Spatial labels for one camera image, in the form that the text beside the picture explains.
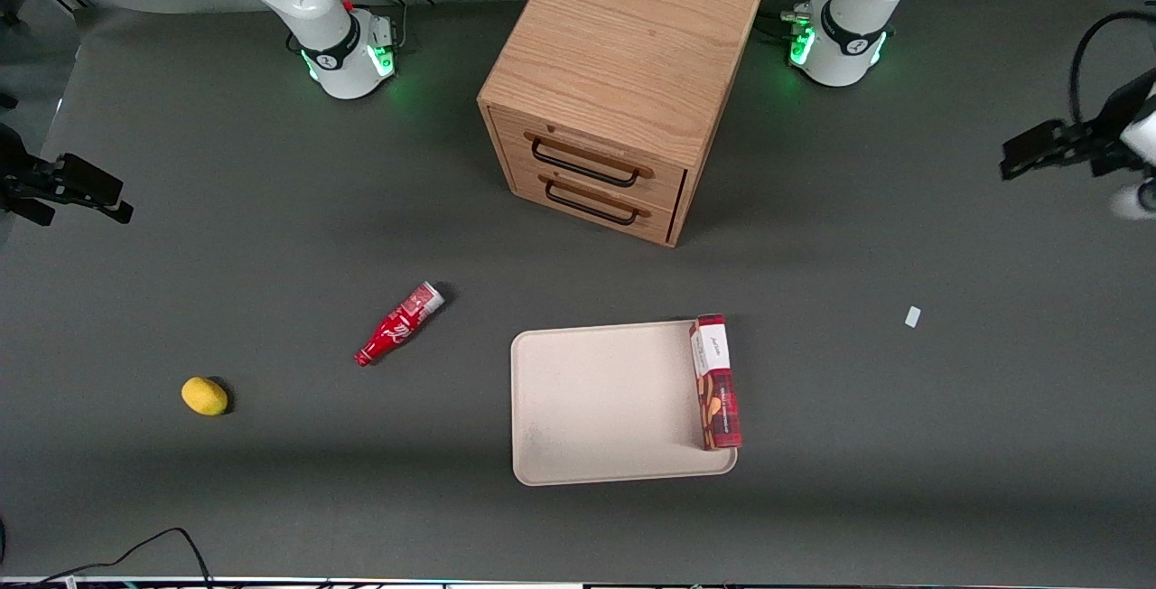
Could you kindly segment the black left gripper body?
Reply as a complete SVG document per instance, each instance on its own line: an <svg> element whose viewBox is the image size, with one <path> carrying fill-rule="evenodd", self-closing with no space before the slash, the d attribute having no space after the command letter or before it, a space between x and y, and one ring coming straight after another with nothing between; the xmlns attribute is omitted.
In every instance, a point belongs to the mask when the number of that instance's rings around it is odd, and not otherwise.
<svg viewBox="0 0 1156 589"><path fill-rule="evenodd" d="M1072 129L1075 141L1064 152L1064 165L1087 164L1094 177L1109 173L1139 172L1153 178L1153 147L1132 147L1124 141L1124 132L1135 127L1138 121L1153 118L1153 82L1155 70L1124 83L1109 95L1098 115L1079 119L1079 84L1068 85Z"/></svg>

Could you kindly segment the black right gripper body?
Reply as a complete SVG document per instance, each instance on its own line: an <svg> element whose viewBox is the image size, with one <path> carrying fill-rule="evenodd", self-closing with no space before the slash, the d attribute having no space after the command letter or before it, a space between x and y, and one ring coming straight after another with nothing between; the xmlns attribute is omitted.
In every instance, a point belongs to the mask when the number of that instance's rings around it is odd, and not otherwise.
<svg viewBox="0 0 1156 589"><path fill-rule="evenodd" d="M25 150L23 140L12 127L1 124L1 210L20 216L40 228L49 228L55 209L42 202L55 184L57 162L44 161Z"/></svg>

